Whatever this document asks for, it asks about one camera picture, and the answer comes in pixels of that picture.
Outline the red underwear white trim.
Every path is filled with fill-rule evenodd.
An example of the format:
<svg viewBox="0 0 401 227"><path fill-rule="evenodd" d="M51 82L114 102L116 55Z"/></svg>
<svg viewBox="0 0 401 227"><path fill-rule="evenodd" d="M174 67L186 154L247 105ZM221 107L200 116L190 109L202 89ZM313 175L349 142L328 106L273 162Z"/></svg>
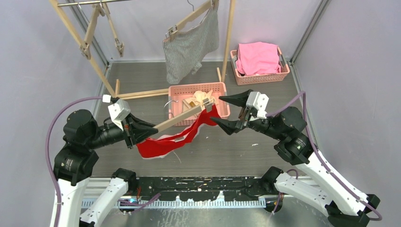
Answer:
<svg viewBox="0 0 401 227"><path fill-rule="evenodd" d="M163 135L158 139L148 138L136 145L143 159L164 158L170 152L192 143L204 125L216 126L211 117L220 118L217 107L212 105L211 111L203 110L195 122L175 135Z"/></svg>

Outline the beige underwear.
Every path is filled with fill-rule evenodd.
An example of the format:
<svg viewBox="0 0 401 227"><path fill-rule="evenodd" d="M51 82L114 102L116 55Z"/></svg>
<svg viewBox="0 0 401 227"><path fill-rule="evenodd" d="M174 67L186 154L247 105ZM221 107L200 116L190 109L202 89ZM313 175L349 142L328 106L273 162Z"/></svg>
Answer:
<svg viewBox="0 0 401 227"><path fill-rule="evenodd" d="M193 108L197 105L201 106L201 109L205 109L205 104L204 100L206 99L206 104L216 104L218 105L218 100L212 95L213 90L210 90L209 92L204 92L201 90L196 91L191 97L184 98L182 101L183 107L182 111L185 112L189 110L190 108Z"/></svg>

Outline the beige hanger holding red underwear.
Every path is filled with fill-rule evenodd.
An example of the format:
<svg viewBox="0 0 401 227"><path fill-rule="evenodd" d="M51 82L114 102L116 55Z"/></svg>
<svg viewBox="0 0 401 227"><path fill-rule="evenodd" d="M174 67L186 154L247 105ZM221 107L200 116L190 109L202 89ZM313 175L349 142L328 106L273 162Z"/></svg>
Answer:
<svg viewBox="0 0 401 227"><path fill-rule="evenodd" d="M173 127L174 125L178 124L179 122L186 120L187 118L189 118L195 114L201 113L202 107L204 107L204 109L207 112L210 112L212 110L213 105L215 105L215 100L213 99L213 101L211 101L210 99L206 98L203 100L203 103L201 103L200 105L196 105L196 106L178 114L177 116L174 116L171 119L161 122L161 123L157 124L156 126L154 126L153 128L157 129L158 132L162 132L170 127Z"/></svg>

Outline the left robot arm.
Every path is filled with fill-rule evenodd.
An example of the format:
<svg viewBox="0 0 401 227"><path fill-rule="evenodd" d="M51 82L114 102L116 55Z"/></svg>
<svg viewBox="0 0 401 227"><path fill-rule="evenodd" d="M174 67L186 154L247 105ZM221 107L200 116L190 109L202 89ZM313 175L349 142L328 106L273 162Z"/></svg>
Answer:
<svg viewBox="0 0 401 227"><path fill-rule="evenodd" d="M72 112L63 128L65 145L55 156L51 168L55 183L52 227L99 227L117 201L139 189L136 173L119 168L97 200L81 213L85 190L99 159L95 152L125 141L128 148L158 132L154 124L128 114L122 127L115 124L99 126L89 110Z"/></svg>

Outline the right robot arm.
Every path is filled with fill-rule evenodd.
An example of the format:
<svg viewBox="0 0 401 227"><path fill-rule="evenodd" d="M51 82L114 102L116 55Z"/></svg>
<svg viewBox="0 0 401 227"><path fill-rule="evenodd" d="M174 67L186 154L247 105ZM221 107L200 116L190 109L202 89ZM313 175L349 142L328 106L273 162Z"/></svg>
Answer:
<svg viewBox="0 0 401 227"><path fill-rule="evenodd" d="M173 136L146 139L137 145L143 158L159 158L190 143L201 125L219 126L226 134L249 128L278 141L277 154L294 167L310 176L319 186L291 177L277 167L271 167L262 177L263 190L268 194L288 194L315 207L335 227L365 227L376 213L380 199L366 194L347 181L323 156L310 136L306 109L299 110L290 101L274 112L266 112L269 98L258 91L221 96L221 101L239 106L238 120L229 121L215 112L202 111L195 123Z"/></svg>

